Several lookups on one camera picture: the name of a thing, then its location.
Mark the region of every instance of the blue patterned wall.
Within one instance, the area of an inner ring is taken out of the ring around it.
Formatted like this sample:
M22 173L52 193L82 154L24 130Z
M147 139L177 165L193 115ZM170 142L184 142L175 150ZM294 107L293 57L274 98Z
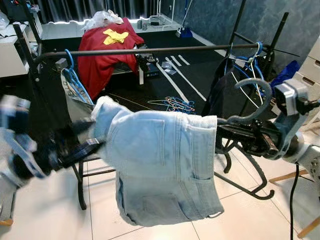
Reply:
M172 0L162 0L163 13L169 13ZM229 42L241 0L193 0L186 24L192 31L211 41ZM175 1L174 20L181 23L185 0ZM253 41L270 44L285 12L289 12L276 48L300 55L276 52L274 67L283 69L292 60L302 64L320 34L319 0L247 0L238 32Z

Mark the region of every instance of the back pocket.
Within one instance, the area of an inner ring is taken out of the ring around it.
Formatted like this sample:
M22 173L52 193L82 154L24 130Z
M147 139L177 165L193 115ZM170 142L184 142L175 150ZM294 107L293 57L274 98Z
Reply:
M164 165L164 129L161 119L131 119L120 123L112 134L112 161Z
M173 194L144 196L145 226L178 224L190 221Z

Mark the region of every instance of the white plastic bag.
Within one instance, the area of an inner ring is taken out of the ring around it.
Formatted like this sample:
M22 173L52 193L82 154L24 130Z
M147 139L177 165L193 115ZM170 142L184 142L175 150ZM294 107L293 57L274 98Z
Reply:
M111 10L109 10L109 12L97 11L83 29L90 30L95 28L103 28L111 23L123 24L124 21Z
M0 30L6 29L8 25L9 25L9 19L3 12L0 11Z

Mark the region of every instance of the dark curtain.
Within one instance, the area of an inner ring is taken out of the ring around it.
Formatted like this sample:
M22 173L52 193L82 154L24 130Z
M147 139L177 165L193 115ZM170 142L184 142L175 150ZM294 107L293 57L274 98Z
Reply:
M34 0L39 5L40 20L48 22L83 21L106 9L105 0Z
M106 7L120 17L138 19L148 18L157 13L157 0L105 0Z
M40 20L48 22L90 19L97 11L110 9L120 17L147 18L157 12L157 0L34 0Z

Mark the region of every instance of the white tape line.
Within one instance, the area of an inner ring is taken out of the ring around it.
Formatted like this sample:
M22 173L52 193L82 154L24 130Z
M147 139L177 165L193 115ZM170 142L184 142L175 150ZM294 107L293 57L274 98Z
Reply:
M178 60L175 58L175 56L170 56L172 58L172 60L175 62L175 64L177 64L179 67L181 67L181 63L178 62Z
M182 62L184 62L187 65L190 65L190 63L188 63L181 55L178 55L178 57L182 60Z
M168 79L168 81L171 83L171 85L174 87L174 89L178 92L182 100L186 103L188 103L188 99L184 95L184 93L180 90L180 88L177 86L177 84L172 80L172 78L162 69L162 67L159 65L159 63L155 64L156 67L160 70L160 72Z
M180 74L181 77L183 77L183 79L193 88L193 90L196 91L196 93L197 93L204 101L207 100L207 99L198 91L198 89L196 89L196 87L193 86L191 82L189 82L189 80L188 80L188 79L182 74L182 72L174 65L174 63L173 63L172 61L170 61L170 59L169 59L168 57L166 57L165 60L172 65L172 67L176 70L176 72L177 72L178 74Z

